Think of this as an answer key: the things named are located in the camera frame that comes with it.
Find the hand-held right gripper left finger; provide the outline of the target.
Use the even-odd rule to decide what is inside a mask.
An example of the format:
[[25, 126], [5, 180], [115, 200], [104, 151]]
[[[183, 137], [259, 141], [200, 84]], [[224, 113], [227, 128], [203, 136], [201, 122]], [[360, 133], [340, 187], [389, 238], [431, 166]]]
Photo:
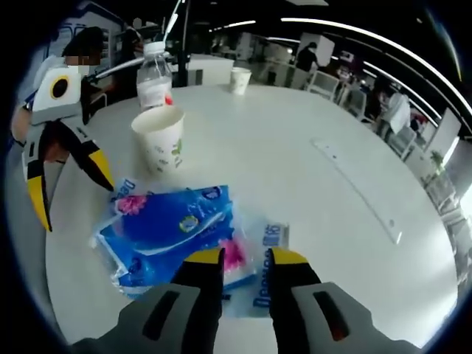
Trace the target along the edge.
[[120, 312], [98, 339], [82, 339], [73, 353], [212, 353], [222, 314], [224, 250], [197, 251], [172, 281], [149, 289]]

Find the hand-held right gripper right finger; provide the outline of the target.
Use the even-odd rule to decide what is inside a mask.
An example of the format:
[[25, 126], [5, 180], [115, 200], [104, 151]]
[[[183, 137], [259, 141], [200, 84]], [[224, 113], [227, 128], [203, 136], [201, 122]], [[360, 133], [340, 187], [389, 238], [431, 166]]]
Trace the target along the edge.
[[279, 353], [415, 353], [373, 324], [371, 312], [333, 282], [322, 282], [295, 251], [269, 250], [269, 313]]

